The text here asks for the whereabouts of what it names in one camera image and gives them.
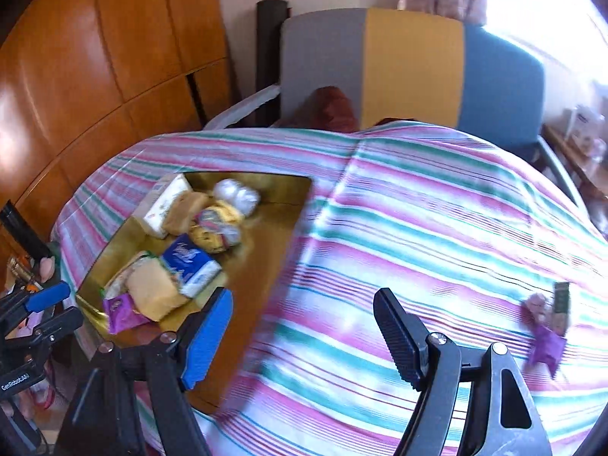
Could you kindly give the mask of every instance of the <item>chair backrest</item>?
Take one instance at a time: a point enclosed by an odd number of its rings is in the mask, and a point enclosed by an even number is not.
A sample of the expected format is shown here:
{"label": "chair backrest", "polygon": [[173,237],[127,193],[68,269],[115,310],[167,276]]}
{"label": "chair backrest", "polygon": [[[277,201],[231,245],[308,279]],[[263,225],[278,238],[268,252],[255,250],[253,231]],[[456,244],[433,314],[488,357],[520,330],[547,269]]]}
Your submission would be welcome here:
{"label": "chair backrest", "polygon": [[337,86],[361,128],[384,118],[454,127],[529,158],[545,74],[530,53],[486,30],[418,12],[337,9],[288,19],[281,109]]}

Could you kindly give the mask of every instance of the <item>gold box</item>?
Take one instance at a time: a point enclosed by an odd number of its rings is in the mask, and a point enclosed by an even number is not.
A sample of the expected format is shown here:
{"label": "gold box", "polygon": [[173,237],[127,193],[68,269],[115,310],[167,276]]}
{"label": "gold box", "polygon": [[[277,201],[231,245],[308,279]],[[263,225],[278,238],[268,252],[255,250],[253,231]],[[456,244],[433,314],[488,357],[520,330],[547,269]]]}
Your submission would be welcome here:
{"label": "gold box", "polygon": [[227,252],[214,255],[222,266],[221,273],[194,299],[159,323],[110,335],[101,289],[134,254],[149,250],[160,255],[174,240],[171,236],[163,240],[148,236],[139,223],[129,217],[90,269],[76,299],[86,318],[104,339],[110,339],[120,347],[130,347],[147,344],[162,331],[177,330],[187,315],[198,312],[205,305],[216,286],[230,289],[234,301],[232,319],[207,377],[188,394],[194,408],[211,414],[224,399],[283,267],[312,180],[266,173],[192,172],[184,175],[199,192],[209,192],[220,180],[233,178],[260,193],[259,206],[241,224],[242,242]]}

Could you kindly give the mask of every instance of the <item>chair armrest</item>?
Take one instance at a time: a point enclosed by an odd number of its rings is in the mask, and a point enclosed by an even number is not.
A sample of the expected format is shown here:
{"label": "chair armrest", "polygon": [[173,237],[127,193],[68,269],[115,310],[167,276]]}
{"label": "chair armrest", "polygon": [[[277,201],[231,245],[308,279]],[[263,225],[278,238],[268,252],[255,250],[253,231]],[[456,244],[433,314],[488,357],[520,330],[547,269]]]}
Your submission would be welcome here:
{"label": "chair armrest", "polygon": [[235,124],[237,121],[242,120],[247,115],[250,115],[264,103],[273,100],[279,94],[281,94],[281,86],[278,84],[273,84],[265,89],[257,91],[255,94],[251,94],[251,96],[245,98],[240,103],[236,103],[226,111],[222,111],[215,118],[212,118],[203,127],[203,130],[225,129],[230,125]]}
{"label": "chair armrest", "polygon": [[538,144],[540,147],[540,156],[543,158],[549,169],[553,172],[555,178],[557,178],[557,186],[572,202],[575,203],[575,205],[583,212],[585,217],[589,217],[589,213],[587,212],[587,207],[583,202],[583,198],[578,192],[572,178],[570,178],[570,175],[568,175],[568,172],[565,170],[564,165],[551,150],[549,144],[547,144],[545,139],[543,139],[541,136],[538,138]]}

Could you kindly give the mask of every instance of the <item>purple snack package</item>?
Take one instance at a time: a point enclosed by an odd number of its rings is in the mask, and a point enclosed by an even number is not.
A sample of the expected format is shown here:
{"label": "purple snack package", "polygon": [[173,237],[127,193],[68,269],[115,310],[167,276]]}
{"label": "purple snack package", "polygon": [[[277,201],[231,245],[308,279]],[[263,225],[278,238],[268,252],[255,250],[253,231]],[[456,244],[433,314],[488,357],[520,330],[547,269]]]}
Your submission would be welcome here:
{"label": "purple snack package", "polygon": [[534,324],[532,333],[534,334],[534,340],[528,353],[528,362],[531,365],[546,364],[549,367],[551,379],[553,379],[564,355],[566,338],[541,324]]}
{"label": "purple snack package", "polygon": [[118,334],[121,331],[151,322],[148,317],[137,311],[129,293],[103,300],[103,310],[108,315],[110,334]]}

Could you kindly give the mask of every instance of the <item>metal bolt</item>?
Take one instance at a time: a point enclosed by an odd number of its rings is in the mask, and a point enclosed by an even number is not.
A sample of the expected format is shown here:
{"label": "metal bolt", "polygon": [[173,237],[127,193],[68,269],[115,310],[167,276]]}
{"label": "metal bolt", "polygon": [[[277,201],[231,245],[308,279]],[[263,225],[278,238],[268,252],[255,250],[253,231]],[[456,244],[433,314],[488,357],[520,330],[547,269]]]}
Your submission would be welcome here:
{"label": "metal bolt", "polygon": [[175,334],[173,331],[168,331],[160,335],[160,342],[165,343],[166,345],[170,345],[171,343],[175,342],[176,339],[177,334]]}
{"label": "metal bolt", "polygon": [[443,334],[442,332],[432,332],[429,335],[429,339],[431,341],[431,343],[433,343],[436,346],[441,346],[444,345],[448,342],[448,337]]}
{"label": "metal bolt", "polygon": [[509,351],[507,349],[507,345],[504,343],[493,343],[492,344],[492,349],[494,350],[494,352],[497,355],[506,355],[507,352]]}
{"label": "metal bolt", "polygon": [[114,343],[111,341],[106,341],[105,343],[101,343],[97,348],[97,351],[100,353],[110,353],[114,349]]}

